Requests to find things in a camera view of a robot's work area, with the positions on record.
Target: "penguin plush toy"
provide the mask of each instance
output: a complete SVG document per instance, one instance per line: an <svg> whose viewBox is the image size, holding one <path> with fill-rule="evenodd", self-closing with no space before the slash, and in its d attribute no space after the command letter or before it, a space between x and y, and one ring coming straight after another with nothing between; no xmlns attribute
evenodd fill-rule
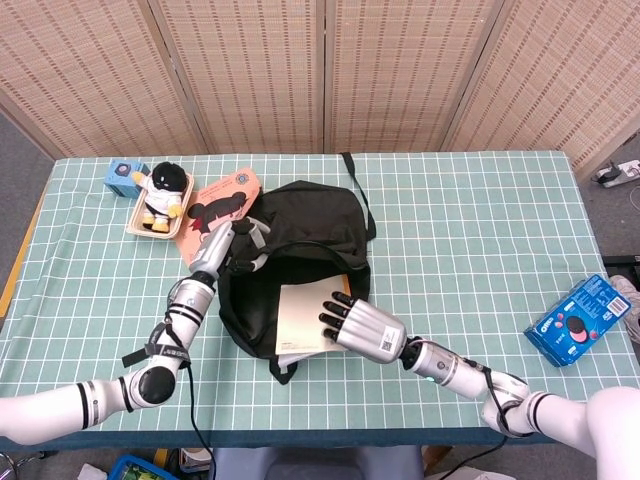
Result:
<svg viewBox="0 0 640 480"><path fill-rule="evenodd" d="M147 191L142 225L154 232L167 233L169 219L182 215L182 193L187 188L187 175L179 165L162 162L151 175L133 172L131 178Z"/></svg>

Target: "book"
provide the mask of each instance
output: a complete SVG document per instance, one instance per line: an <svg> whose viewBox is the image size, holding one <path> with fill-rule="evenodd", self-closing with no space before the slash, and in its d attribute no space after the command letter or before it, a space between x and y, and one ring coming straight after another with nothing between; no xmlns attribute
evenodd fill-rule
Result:
<svg viewBox="0 0 640 480"><path fill-rule="evenodd" d="M276 333L277 355L293 355L290 358L296 361L316 353L344 351L343 347L322 335L329 327L318 319L325 311L323 302L331 300L331 293L335 291L350 293L346 275L302 285L282 285Z"/></svg>
<svg viewBox="0 0 640 480"><path fill-rule="evenodd" d="M260 180L250 168L243 168L198 190L191 196L176 244L187 265L193 261L202 241L227 220L243 218L260 194Z"/></svg>

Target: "table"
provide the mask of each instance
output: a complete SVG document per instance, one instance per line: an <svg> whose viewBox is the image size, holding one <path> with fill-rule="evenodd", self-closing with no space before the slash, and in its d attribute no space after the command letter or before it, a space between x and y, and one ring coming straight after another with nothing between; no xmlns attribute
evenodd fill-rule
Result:
<svg viewBox="0 0 640 480"><path fill-rule="evenodd" d="M371 301L423 335L532 390L575 400L638 387L622 325L575 365L556 369L522 331L591 273L603 273L568 161L560 152L361 154L357 176L378 225ZM265 190L296 179L352 188L337 155L143 158L181 164L196 188L251 166ZM102 184L111 158L59 160L51 174L6 325L0 396L124 373L188 270L172 241L124 231L133 201ZM399 363L347 353L301 362L287 386L225 333L214 301L191 348L199 427L214 446L483 443L497 439L480 403L418 379ZM116 414L47 448L187 446L181 375L157 409ZM533 437L528 441L541 441ZM15 449L0 439L0 449Z"/></svg>

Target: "pink paper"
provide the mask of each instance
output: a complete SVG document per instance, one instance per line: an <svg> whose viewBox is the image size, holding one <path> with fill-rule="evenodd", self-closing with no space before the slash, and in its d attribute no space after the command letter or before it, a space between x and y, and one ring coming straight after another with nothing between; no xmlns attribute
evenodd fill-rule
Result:
<svg viewBox="0 0 640 480"><path fill-rule="evenodd" d="M191 196L176 244L187 265L210 232L226 220L244 217L260 193L260 180L243 168Z"/></svg>

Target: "black backpack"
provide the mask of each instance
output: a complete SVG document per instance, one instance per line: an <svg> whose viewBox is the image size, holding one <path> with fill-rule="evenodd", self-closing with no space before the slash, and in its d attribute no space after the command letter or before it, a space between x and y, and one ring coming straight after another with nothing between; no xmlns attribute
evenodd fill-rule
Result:
<svg viewBox="0 0 640 480"><path fill-rule="evenodd" d="M296 181L261 194L247 213L271 231L266 245L257 248L248 234L236 234L231 260L218 279L220 318L231 338L249 355L269 360L269 370L282 384L289 382L297 363L281 371L275 354L280 287L315 282L346 274L351 295L366 300L371 269L367 241L376 225L349 153L341 154L368 212L350 190ZM268 254L264 266L253 272L250 262Z"/></svg>

